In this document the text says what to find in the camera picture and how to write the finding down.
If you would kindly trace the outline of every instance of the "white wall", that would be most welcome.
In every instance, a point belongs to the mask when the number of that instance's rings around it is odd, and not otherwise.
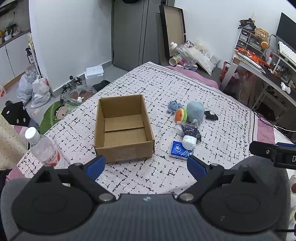
[[[239,20],[254,15],[255,25],[269,34],[276,34],[281,12],[296,22],[296,9],[287,0],[175,0],[175,7],[183,9],[186,39],[205,42],[221,59],[220,68],[232,58]],[[276,48],[274,37],[271,47]]]
[[[11,10],[9,13],[0,17],[0,29],[5,30],[5,28],[10,23],[17,23],[19,29],[25,29],[30,27],[29,19],[29,0],[20,0],[15,9]]]
[[[40,70],[53,91],[111,60],[111,0],[29,0]]]

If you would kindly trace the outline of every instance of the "clear plastic bottle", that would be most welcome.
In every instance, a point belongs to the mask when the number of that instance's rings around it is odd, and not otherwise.
[[[25,137],[31,144],[30,151],[33,156],[41,163],[50,164],[55,169],[69,166],[54,143],[48,137],[40,135],[35,127],[28,128]]]
[[[170,54],[173,56],[169,63],[170,65],[180,64],[185,69],[190,69],[196,64],[196,60],[189,54],[187,47],[184,45],[177,45],[174,42],[169,44]]]

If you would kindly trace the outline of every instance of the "plastic bag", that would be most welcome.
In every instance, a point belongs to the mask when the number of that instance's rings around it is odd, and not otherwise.
[[[81,105],[95,93],[97,93],[97,91],[90,85],[79,85],[66,93],[64,101],[71,105]]]
[[[37,75],[36,80],[32,84],[33,95],[31,108],[40,107],[48,102],[50,99],[49,86],[46,78],[39,79]]]
[[[23,74],[19,81],[19,86],[17,89],[17,97],[23,102],[25,105],[29,99],[32,97],[33,86],[32,83],[36,79],[34,73],[31,75]]]
[[[45,95],[40,95],[37,93],[33,93],[32,95],[32,102],[31,102],[31,108],[38,108],[48,102],[50,99],[50,93],[46,93]]]
[[[183,132],[183,136],[195,137],[200,142],[202,141],[202,136],[199,129],[196,126],[181,123],[179,124],[180,130]]]
[[[197,40],[193,48],[188,49],[188,52],[190,52],[197,63],[205,71],[207,71],[209,75],[212,75],[213,69],[216,67],[220,60],[215,57],[201,41]]]
[[[39,79],[39,75],[37,75],[36,80],[33,82],[33,92],[39,95],[46,95],[49,92],[47,79]]]
[[[26,67],[25,74],[23,74],[19,81],[19,86],[17,89],[17,97],[25,105],[29,99],[32,97],[33,86],[32,83],[36,80],[37,70],[34,65],[28,65]]]

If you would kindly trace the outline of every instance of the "white plastic bag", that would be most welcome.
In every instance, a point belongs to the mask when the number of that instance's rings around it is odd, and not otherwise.
[[[46,78],[37,79],[33,82],[33,92],[39,95],[46,95],[49,92],[49,86]]]
[[[213,69],[220,60],[216,58],[201,41],[198,40],[194,44],[194,47],[189,48],[188,51],[195,58],[197,63],[203,67],[209,75],[212,75]]]
[[[26,67],[26,72],[23,74],[19,81],[19,86],[17,89],[17,97],[25,105],[29,99],[32,97],[33,87],[32,83],[36,80],[37,70],[34,65],[28,65]]]
[[[40,107],[48,102],[50,99],[49,86],[46,78],[37,79],[33,82],[33,95],[31,108]]]
[[[33,86],[36,76],[35,74],[26,75],[23,74],[19,81],[19,87],[17,89],[17,97],[23,102],[25,105],[29,99],[32,97]]]
[[[38,108],[48,102],[50,99],[50,93],[46,93],[45,95],[39,95],[37,93],[33,93],[31,108]]]

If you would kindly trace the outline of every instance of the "metal screw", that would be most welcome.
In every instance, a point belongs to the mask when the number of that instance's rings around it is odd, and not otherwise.
[[[113,199],[113,195],[110,194],[110,193],[102,193],[100,196],[99,196],[99,199],[103,202],[108,202],[108,201],[111,201]]]
[[[182,193],[179,197],[184,202],[188,202],[194,199],[194,196],[191,193]]]

